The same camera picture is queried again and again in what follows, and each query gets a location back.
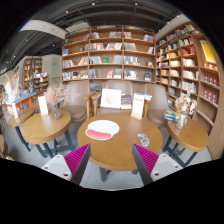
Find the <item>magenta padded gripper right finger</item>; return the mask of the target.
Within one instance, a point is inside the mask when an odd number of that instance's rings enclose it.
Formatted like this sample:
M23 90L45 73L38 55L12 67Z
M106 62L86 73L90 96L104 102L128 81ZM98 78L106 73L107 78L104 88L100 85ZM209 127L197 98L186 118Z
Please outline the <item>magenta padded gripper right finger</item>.
M137 144L132 145L132 155L144 185L182 169L182 166L167 154L156 154Z

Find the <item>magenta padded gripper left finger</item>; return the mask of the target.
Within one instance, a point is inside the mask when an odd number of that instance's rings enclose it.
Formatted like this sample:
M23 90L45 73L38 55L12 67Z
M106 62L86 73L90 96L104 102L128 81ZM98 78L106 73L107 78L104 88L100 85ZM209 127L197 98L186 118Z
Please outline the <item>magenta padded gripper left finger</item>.
M54 156L42 169L79 185L90 155L91 147L89 144L86 144L65 156Z

